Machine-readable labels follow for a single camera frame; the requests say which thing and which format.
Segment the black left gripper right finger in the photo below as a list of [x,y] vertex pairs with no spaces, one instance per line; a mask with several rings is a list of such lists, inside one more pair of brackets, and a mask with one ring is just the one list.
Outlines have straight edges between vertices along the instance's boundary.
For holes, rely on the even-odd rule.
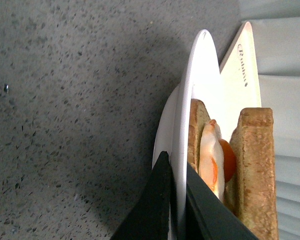
[[186,239],[257,239],[257,237],[220,202],[190,165],[187,165],[186,172]]

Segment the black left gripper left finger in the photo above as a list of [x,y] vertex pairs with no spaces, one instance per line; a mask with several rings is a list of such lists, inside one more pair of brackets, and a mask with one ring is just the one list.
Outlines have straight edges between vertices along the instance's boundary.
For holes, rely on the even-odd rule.
[[172,168],[162,151],[140,199],[115,231],[112,240],[166,240],[169,233]]

